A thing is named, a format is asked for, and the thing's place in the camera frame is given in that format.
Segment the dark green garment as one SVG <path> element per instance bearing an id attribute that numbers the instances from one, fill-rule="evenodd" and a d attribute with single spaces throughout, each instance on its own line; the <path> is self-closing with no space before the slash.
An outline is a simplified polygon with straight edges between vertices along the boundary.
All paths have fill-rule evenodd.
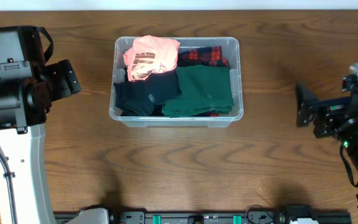
<path id="1" fill-rule="evenodd" d="M 164 103 L 162 113 L 170 118 L 206 112 L 228 114 L 234 106 L 230 69 L 195 65 L 175 70 L 181 95 Z"/>

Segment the red navy plaid garment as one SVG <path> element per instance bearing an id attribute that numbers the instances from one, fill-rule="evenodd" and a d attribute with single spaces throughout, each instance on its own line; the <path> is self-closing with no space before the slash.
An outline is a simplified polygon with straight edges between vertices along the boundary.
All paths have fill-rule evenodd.
<path id="1" fill-rule="evenodd" d="M 177 65 L 179 67 L 189 67 L 195 65 L 205 65 L 209 67 L 227 67 L 230 68 L 229 61 L 223 57 L 221 46 L 217 47 L 201 47 L 190 49 L 178 54 Z M 202 116 L 218 116 L 219 114 L 227 114 L 231 108 L 228 106 L 216 109 L 196 109 L 194 117 Z"/>

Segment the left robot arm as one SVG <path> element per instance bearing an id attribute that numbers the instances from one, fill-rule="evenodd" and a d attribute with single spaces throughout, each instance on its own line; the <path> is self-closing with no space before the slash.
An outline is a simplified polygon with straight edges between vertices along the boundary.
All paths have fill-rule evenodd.
<path id="1" fill-rule="evenodd" d="M 80 90 L 69 60 L 0 64 L 2 223 L 56 223 L 45 171 L 45 122 L 53 101 Z"/>

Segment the dark navy garment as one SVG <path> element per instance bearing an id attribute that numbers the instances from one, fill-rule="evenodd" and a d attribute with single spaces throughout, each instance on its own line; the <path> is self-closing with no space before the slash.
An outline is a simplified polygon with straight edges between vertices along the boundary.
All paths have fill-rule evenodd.
<path id="1" fill-rule="evenodd" d="M 151 116 L 155 108 L 181 95 L 178 77 L 174 70 L 152 73 L 145 80 L 113 83 L 116 93 L 115 106 L 136 116 Z"/>

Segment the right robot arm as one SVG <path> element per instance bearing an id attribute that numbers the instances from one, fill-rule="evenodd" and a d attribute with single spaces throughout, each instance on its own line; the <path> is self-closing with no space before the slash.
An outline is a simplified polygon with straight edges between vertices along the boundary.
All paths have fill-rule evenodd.
<path id="1" fill-rule="evenodd" d="M 350 95 L 320 101 L 307 87 L 297 83 L 296 123 L 298 127 L 313 123 L 316 138 L 332 137 L 341 143 L 339 153 L 349 182 L 358 189 L 358 77 L 344 77 L 342 89 L 350 92 Z"/>

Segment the pink printed garment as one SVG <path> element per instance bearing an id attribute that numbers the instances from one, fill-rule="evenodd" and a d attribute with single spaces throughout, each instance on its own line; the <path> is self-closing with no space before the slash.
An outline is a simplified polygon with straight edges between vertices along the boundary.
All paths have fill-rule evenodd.
<path id="1" fill-rule="evenodd" d="M 151 35 L 135 38 L 123 55 L 128 80 L 146 80 L 150 74 L 176 69 L 179 46 L 179 41 L 174 39 Z"/>

